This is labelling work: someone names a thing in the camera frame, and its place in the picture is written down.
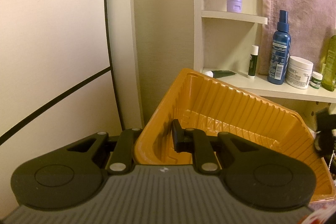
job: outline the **blue bottle cap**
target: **blue bottle cap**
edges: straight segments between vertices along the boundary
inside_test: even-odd
[[[288,32],[289,24],[288,24],[288,12],[284,10],[280,10],[279,13],[279,22],[277,26],[278,31]]]

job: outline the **jar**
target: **jar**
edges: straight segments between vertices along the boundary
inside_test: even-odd
[[[306,89],[309,85],[313,65],[309,60],[290,56],[286,72],[286,82],[297,89]]]
[[[320,74],[316,71],[313,71],[313,73],[311,74],[311,79],[310,79],[309,85],[312,88],[318,90],[320,88],[322,78],[323,78],[322,74]]]

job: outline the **green bottle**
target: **green bottle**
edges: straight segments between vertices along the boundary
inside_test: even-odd
[[[336,35],[329,41],[329,49],[321,85],[329,91],[335,90],[336,83]]]

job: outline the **wooden shelf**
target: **wooden shelf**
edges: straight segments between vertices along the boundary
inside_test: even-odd
[[[255,15],[242,14],[242,13],[202,10],[202,17],[203,18],[222,18],[222,19],[240,20],[240,21],[255,22],[255,23],[267,25],[267,17],[260,17],[260,16],[255,16]]]
[[[274,85],[267,81],[267,75],[256,75],[254,79],[248,79],[247,73],[238,72],[236,75],[222,77],[219,80],[259,96],[336,103],[336,91],[330,92],[322,87],[316,90],[311,86],[306,90],[300,90],[286,82]]]

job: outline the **pink towel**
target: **pink towel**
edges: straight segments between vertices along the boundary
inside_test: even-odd
[[[263,16],[268,25],[262,29],[259,53],[259,73],[268,74],[273,33],[277,29],[279,10],[288,11],[289,33],[292,37],[290,55],[314,63],[320,71],[333,35],[336,19],[336,0],[262,0]]]

